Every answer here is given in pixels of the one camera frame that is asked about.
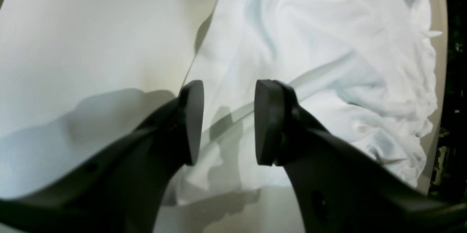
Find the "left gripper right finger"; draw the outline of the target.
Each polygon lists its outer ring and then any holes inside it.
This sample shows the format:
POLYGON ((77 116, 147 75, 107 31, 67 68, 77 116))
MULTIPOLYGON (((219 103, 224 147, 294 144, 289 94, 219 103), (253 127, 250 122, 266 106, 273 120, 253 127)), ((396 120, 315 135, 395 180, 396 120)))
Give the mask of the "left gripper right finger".
POLYGON ((281 166, 307 233, 465 233, 466 204, 427 198, 302 108, 292 87, 258 80, 259 165, 281 166))

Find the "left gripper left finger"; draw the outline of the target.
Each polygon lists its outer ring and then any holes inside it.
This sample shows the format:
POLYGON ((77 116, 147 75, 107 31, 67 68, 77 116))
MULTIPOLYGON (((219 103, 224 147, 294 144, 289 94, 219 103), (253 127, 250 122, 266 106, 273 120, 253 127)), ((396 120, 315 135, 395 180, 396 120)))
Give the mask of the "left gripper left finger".
POLYGON ((1 201, 27 233, 151 233, 170 180, 200 152, 204 84, 193 80, 135 130, 46 187, 1 201))

